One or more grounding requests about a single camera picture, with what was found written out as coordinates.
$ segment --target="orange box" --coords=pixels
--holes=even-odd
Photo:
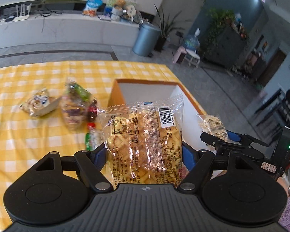
[[[181,83],[139,79],[117,79],[113,83],[107,106],[143,101],[160,101],[178,94],[182,94],[184,100],[182,126],[183,141],[196,150],[207,149],[206,144],[200,140],[202,129],[197,121],[197,114],[206,114],[206,112]]]

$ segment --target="gray trash can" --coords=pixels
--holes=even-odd
[[[133,52],[137,55],[148,56],[154,49],[160,32],[161,30],[158,27],[150,23],[141,24],[138,38],[132,49]]]

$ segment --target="door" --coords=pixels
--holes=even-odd
[[[266,67],[265,71],[261,74],[261,76],[258,79],[258,82],[262,86],[266,86],[266,84],[271,80],[271,78],[279,69],[282,62],[285,60],[285,58],[286,58],[286,55],[281,50],[278,50],[276,52],[276,54],[272,57],[268,66]]]

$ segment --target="metal screw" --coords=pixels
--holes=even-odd
[[[195,188],[195,185],[190,182],[184,182],[180,185],[180,188],[186,191],[193,190]]]
[[[99,190],[107,190],[111,187],[111,185],[107,182],[99,182],[96,184],[96,189]]]

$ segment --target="gray floor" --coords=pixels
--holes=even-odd
[[[172,63],[174,49],[141,57],[132,48],[98,44],[50,43],[0,49],[0,67],[63,60],[120,60],[165,64],[183,82],[208,114],[220,116],[226,128],[268,141],[269,130],[256,128],[253,115],[262,99],[247,81],[219,67],[201,63],[199,68]]]

